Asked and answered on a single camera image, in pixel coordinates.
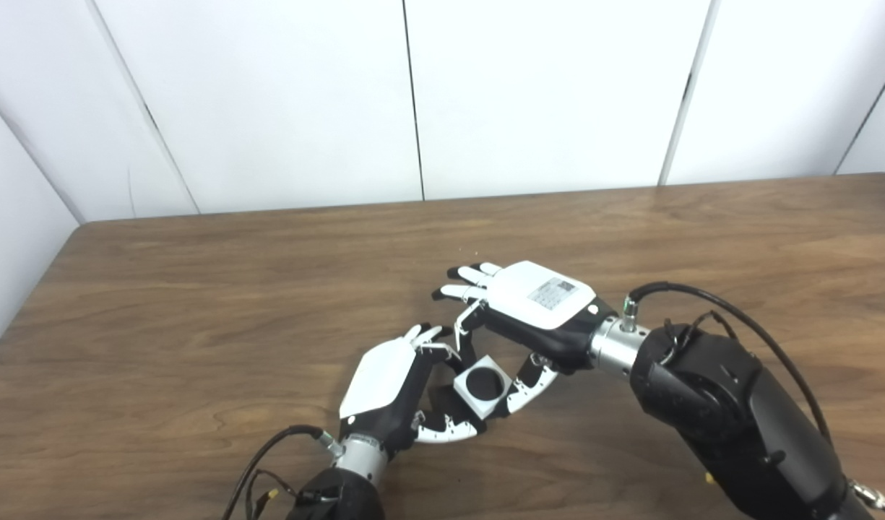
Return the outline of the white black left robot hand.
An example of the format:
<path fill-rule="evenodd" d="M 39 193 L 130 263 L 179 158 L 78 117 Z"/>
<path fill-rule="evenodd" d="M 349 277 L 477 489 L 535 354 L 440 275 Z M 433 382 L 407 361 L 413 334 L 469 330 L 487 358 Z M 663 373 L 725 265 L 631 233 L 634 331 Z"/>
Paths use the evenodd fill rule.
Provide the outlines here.
<path fill-rule="evenodd" d="M 341 440 L 370 438 L 392 460 L 416 442 L 458 442 L 484 434 L 486 421 L 452 387 L 439 387 L 432 408 L 421 409 L 436 365 L 446 363 L 456 374 L 463 370 L 461 355 L 443 340 L 452 333 L 448 326 L 417 324 L 364 353 L 340 404 Z"/>

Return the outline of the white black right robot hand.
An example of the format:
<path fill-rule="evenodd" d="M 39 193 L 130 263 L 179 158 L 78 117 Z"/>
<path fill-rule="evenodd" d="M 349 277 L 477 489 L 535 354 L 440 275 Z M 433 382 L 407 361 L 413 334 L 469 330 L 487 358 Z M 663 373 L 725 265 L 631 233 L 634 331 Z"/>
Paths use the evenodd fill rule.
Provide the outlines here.
<path fill-rule="evenodd" d="M 458 347 L 469 347 L 474 330 L 484 326 L 531 352 L 505 395 L 486 404 L 470 395 L 467 378 L 458 376 L 455 391 L 481 420 L 521 410 L 558 374 L 594 369 L 594 336 L 618 317 L 587 283 L 530 261 L 506 267 L 489 262 L 457 266 L 446 275 L 462 284 L 443 285 L 431 297 L 461 300 L 467 306 L 453 324 Z"/>

